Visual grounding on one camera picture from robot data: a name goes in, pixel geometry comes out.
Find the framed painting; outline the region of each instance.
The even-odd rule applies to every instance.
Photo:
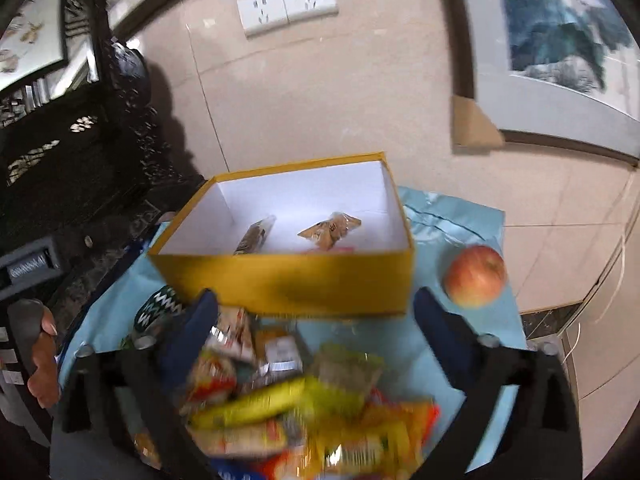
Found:
[[[0,38],[0,94],[66,64],[64,0],[26,0]]]
[[[611,0],[465,0],[475,99],[501,130],[640,157],[640,50]]]

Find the snack bag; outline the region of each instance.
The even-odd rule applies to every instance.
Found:
[[[188,377],[187,393],[180,414],[187,415],[207,404],[224,402],[236,384],[233,363],[210,349],[203,349]]]
[[[258,424],[226,430],[194,430],[189,428],[196,446],[214,458],[254,458],[280,453],[287,448],[287,434],[274,418]]]
[[[361,395],[364,403],[382,375],[383,365],[382,358],[376,355],[325,343],[316,354],[310,373],[325,384]]]
[[[302,373],[302,358],[296,339],[282,326],[261,328],[255,332],[255,354],[258,371],[239,387],[240,395]]]
[[[218,322],[211,329],[206,348],[233,359],[254,363],[254,343],[247,312],[244,308],[234,306],[219,306],[218,309]]]
[[[274,384],[221,406],[211,406],[191,415],[198,430],[213,430],[251,424],[288,412],[302,398],[305,378]]]
[[[347,233],[362,225],[362,220],[345,213],[333,213],[328,220],[318,222],[316,225],[298,233],[298,236],[307,238],[315,243],[323,251],[331,249],[335,243],[344,238]]]
[[[403,420],[368,425],[327,419],[309,433],[306,477],[319,473],[359,475],[394,474],[410,454],[410,440]]]
[[[267,239],[267,236],[269,236],[275,221],[276,217],[270,215],[251,225],[242,237],[242,240],[240,240],[234,254],[257,253],[264,245],[264,241]]]

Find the beige tile wall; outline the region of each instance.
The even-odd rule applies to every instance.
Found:
[[[183,0],[140,33],[191,164],[212,176],[384,150],[399,184],[506,212],[521,311],[581,300],[637,194],[621,200],[630,169],[531,146],[458,153],[442,0],[337,1],[338,16],[248,40],[236,0]]]

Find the wall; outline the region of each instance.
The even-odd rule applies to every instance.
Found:
[[[178,147],[205,176],[384,150],[399,184],[506,211],[521,311],[580,301],[628,218],[630,169],[516,144],[457,152],[442,0],[337,1],[338,16],[250,40],[236,0],[183,0],[148,25],[138,39]]]
[[[636,222],[626,244],[624,267],[619,256],[600,288],[567,332],[574,346],[579,324],[580,339],[572,357],[580,399],[585,475],[616,441],[640,400],[638,276],[640,222]]]

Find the landscape painting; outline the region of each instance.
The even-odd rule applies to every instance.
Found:
[[[502,0],[511,70],[636,115],[637,45],[611,0]]]

